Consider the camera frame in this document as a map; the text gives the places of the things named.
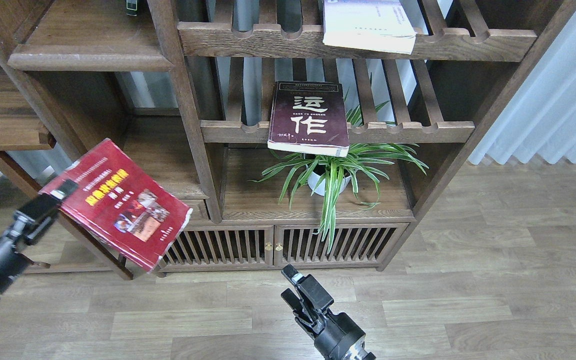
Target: wooden cabinet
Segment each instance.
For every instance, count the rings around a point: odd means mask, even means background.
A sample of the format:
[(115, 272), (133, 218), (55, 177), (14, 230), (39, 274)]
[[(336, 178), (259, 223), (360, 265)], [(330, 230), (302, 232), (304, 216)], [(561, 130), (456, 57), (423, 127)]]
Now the wooden cabinet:
[[(455, 0), (444, 18), (436, 0), (418, 0), (427, 33), (420, 30), (413, 53), (402, 55), (323, 45), (317, 0), (301, 0), (296, 32), (278, 23), (275, 0), (259, 1), (258, 21), (247, 31), (233, 26), (234, 0), (215, 2), (211, 22), (205, 1), (149, 0), (137, 17), (126, 16), (123, 4), (0, 0), (0, 65), (73, 159), (110, 137), (175, 196), (205, 207), (164, 258), (165, 271), (286, 263), (382, 270), (576, 9), (576, 0)], [(214, 91), (215, 57), (231, 57), (223, 93)], [(261, 58), (262, 121), (252, 126), (244, 121), (244, 57)], [(322, 59), (324, 77), (333, 82), (336, 59), (352, 59), (365, 124), (349, 129), (350, 141), (415, 142), (430, 166), (427, 175), (408, 164), (387, 168), (391, 180), (371, 210), (343, 194), (331, 255), (314, 247), (320, 198), (303, 189), (290, 209), (277, 203), (279, 179), (249, 182), (274, 161), (263, 144), (278, 58), (292, 59), (295, 80), (306, 80), (306, 59)], [(381, 62), (395, 125), (377, 121), (366, 59)], [(414, 70), (409, 102), (396, 59), (409, 60)], [(167, 72), (178, 112), (135, 109), (118, 71)], [(374, 201), (364, 185), (360, 196)], [(377, 229), (377, 250), (366, 253), (362, 247)]]

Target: spider plant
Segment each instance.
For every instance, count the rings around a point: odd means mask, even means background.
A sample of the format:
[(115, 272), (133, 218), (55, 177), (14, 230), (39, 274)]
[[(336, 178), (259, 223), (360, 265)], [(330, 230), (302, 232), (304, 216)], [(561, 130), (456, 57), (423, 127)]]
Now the spider plant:
[[(379, 111), (388, 102), (382, 102), (375, 107)], [(361, 110), (359, 106), (346, 112), (346, 119), (352, 125), (361, 125), (363, 123)], [(411, 162), (418, 166), (423, 173), (426, 173), (428, 166), (414, 157), (416, 151), (408, 145), (394, 144), (394, 143), (354, 143), (348, 149), (346, 157), (336, 157), (331, 155), (311, 155), (300, 152), (292, 152), (284, 157), (279, 157), (276, 152), (270, 150), (274, 157), (281, 160), (277, 164), (270, 166), (262, 171), (262, 178), (260, 180), (253, 180), (253, 182), (265, 182), (275, 175), (284, 170), (288, 170), (288, 174), (283, 182), (281, 194), (279, 195), (279, 203), (281, 203), (289, 190), (288, 206), (292, 207), (295, 193), (302, 186), (308, 183), (308, 178), (312, 173), (317, 173), (320, 178), (317, 184), (313, 187), (311, 195), (314, 193), (320, 184), (325, 182), (325, 194), (323, 206), (321, 209), (321, 218), (319, 221), (319, 228), (315, 234), (320, 235), (322, 241), (327, 239), (327, 253), (332, 250), (335, 227), (337, 224), (337, 210), (336, 205), (339, 199), (340, 190), (346, 176), (350, 177), (352, 184), (352, 193), (355, 198), (359, 199), (359, 183), (357, 175), (363, 174), (374, 183), (377, 190), (377, 199), (375, 202), (361, 202), (366, 205), (366, 210), (370, 210), (379, 204), (380, 193), (380, 178), (390, 180), (389, 176), (384, 172), (374, 167), (374, 165), (393, 165), (395, 160)]]

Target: slatted cabinet door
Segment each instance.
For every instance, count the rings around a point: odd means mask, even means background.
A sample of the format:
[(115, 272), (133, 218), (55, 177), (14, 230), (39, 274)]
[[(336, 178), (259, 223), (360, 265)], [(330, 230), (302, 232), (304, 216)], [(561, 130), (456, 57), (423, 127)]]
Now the slatted cabinet door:
[(395, 248), (407, 223), (338, 225), (330, 251), (314, 225), (277, 225), (274, 265), (297, 268), (377, 267)]
[(163, 272), (273, 266), (272, 225), (186, 227), (163, 257)]

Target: book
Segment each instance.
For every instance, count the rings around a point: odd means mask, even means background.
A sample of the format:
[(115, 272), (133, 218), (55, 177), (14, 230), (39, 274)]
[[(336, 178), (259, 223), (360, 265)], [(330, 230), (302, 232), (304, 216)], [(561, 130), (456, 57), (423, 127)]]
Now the book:
[(39, 193), (50, 194), (66, 179), (73, 180), (77, 189), (62, 203), (63, 212), (148, 272), (155, 269), (192, 213), (110, 139)]
[(275, 82), (268, 148), (345, 157), (349, 146), (341, 84)]
[(417, 32), (398, 0), (324, 0), (323, 43), (412, 54)]

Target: red book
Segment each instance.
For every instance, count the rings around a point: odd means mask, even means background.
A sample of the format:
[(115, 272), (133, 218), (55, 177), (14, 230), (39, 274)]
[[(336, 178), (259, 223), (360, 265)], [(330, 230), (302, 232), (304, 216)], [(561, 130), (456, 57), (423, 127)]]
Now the red book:
[(349, 146), (341, 84), (275, 82), (268, 148), (345, 157)]
[(61, 209), (149, 272), (190, 219), (192, 209), (158, 185), (110, 139), (83, 155), (39, 193), (54, 191), (66, 179), (78, 188)]

